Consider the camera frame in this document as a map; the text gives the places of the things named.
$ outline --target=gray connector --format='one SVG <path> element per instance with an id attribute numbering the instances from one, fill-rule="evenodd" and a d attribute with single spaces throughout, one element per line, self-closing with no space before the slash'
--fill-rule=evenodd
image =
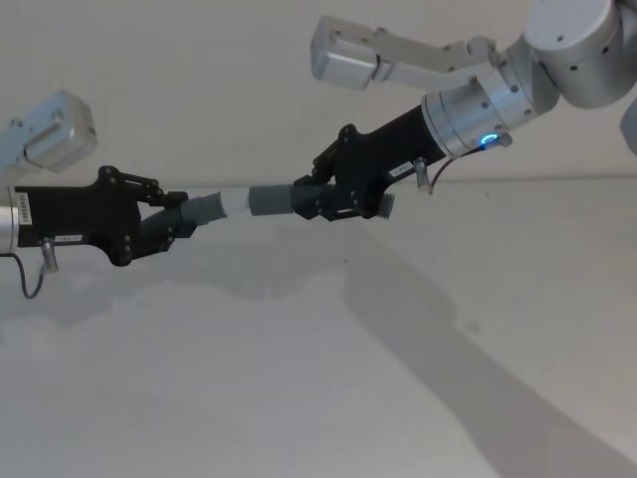
<path id="1" fill-rule="evenodd" d="M 251 187 L 248 196 L 250 212 L 253 216 L 293 214 L 292 190 L 293 187 L 288 184 Z"/>
<path id="2" fill-rule="evenodd" d="M 195 197 L 181 204 L 183 221 L 205 226 L 209 222 L 227 217 L 221 203 L 221 193 Z"/>

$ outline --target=metal bracket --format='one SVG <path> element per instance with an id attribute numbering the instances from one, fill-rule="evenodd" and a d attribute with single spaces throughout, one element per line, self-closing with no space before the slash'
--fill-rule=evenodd
<path id="1" fill-rule="evenodd" d="M 0 131 L 0 186 L 13 186 L 25 174 L 42 169 L 61 172 L 97 145 L 89 106 L 60 91 Z"/>
<path id="2" fill-rule="evenodd" d="M 495 51 L 496 43 L 484 37 L 440 48 L 322 17 L 312 40 L 312 70 L 318 80 L 353 90 L 371 81 L 449 90 L 490 74 Z"/>
<path id="3" fill-rule="evenodd" d="M 416 168 L 416 183 L 418 184 L 419 191 L 427 191 L 429 194 L 434 193 L 433 185 L 429 180 L 429 171 L 427 171 L 427 161 L 419 157 L 414 162 Z"/>
<path id="4" fill-rule="evenodd" d="M 55 274 L 60 269 L 58 268 L 58 258 L 56 257 L 56 248 L 54 240 L 50 237 L 45 237 L 40 245 L 42 249 L 42 257 L 44 260 L 43 271 L 45 274 Z"/>

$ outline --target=label sticker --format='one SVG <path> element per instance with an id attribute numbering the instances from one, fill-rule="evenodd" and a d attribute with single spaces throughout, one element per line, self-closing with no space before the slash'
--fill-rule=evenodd
<path id="1" fill-rule="evenodd" d="M 414 165 L 411 162 L 405 162 L 404 164 L 389 171 L 389 175 L 391 177 L 402 176 L 405 172 L 410 172 L 411 170 L 413 170 L 413 168 Z"/>
<path id="2" fill-rule="evenodd" d="M 18 192 L 16 196 L 18 196 L 18 208 L 20 209 L 20 224 L 23 226 L 33 226 L 29 194 L 26 192 Z"/>
<path id="3" fill-rule="evenodd" d="M 67 242 L 82 242 L 82 238 L 84 236 L 82 234 L 75 236 L 56 236 L 55 243 L 56 244 L 65 244 Z"/>

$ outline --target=black cable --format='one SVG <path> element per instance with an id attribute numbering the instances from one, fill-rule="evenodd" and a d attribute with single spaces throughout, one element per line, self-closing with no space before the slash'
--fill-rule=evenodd
<path id="1" fill-rule="evenodd" d="M 15 259 L 16 263 L 18 264 L 18 269 L 20 269 L 20 280 L 22 282 L 22 294 L 24 294 L 24 297 L 26 297 L 29 300 L 35 299 L 38 296 L 38 294 L 40 294 L 40 291 L 42 291 L 42 286 L 44 285 L 44 270 L 43 269 L 40 270 L 40 277 L 38 278 L 38 284 L 36 285 L 35 291 L 29 294 L 29 291 L 27 290 L 27 277 L 24 272 L 24 265 L 22 264 L 22 261 L 20 260 L 20 258 L 16 254 L 0 254 L 0 257 L 9 257 L 9 258 Z"/>
<path id="2" fill-rule="evenodd" d="M 442 176 L 443 172 L 445 172 L 445 169 L 447 169 L 449 166 L 451 166 L 451 164 L 456 160 L 456 159 L 460 159 L 461 157 L 465 157 L 465 156 L 470 156 L 471 154 L 475 154 L 476 152 L 479 151 L 484 151 L 485 147 L 484 146 L 480 146 L 477 147 L 475 149 L 472 149 L 471 151 L 467 152 L 466 154 L 463 154 L 462 156 L 458 156 L 458 157 L 452 157 L 451 159 L 449 159 L 447 162 L 445 162 L 442 167 L 440 169 L 438 169 L 438 172 L 436 172 L 436 175 L 434 176 L 434 180 L 431 181 L 431 192 L 430 194 L 434 193 L 434 186 L 436 185 L 436 183 L 438 182 L 438 180 L 440 179 L 440 176 Z"/>
<path id="3" fill-rule="evenodd" d="M 434 193 L 434 187 L 436 186 L 436 183 L 438 182 L 438 179 L 440 179 L 440 176 L 442 176 L 442 173 L 445 172 L 445 169 L 447 169 L 449 166 L 451 166 L 451 163 L 454 162 L 456 159 L 457 159 L 456 157 L 452 157 L 447 162 L 445 162 L 440 169 L 438 169 L 438 172 L 434 176 L 434 180 L 431 181 L 431 189 L 430 189 L 431 193 L 430 194 Z"/>

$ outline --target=robotic arm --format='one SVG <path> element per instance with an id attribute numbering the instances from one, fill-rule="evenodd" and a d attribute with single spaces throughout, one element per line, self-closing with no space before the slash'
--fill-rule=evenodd
<path id="1" fill-rule="evenodd" d="M 389 217 L 393 183 L 415 173 L 420 187 L 431 186 L 429 165 L 511 144 L 510 131 L 560 96 L 584 109 L 625 96 L 637 81 L 637 0 L 536 0 L 523 35 L 501 52 L 483 37 L 438 48 L 323 17 L 311 52 L 319 80 L 355 90 L 392 81 L 428 93 L 369 134 L 345 126 L 310 175 L 253 187 L 242 207 L 330 221 Z M 0 134 L 0 255 L 40 247 L 52 272 L 55 246 L 89 244 L 126 266 L 229 213 L 220 194 L 189 200 L 110 166 L 88 187 L 15 187 L 27 172 L 66 169 L 96 144 L 89 107 L 65 92 Z M 141 220 L 138 202 L 162 210 Z"/>

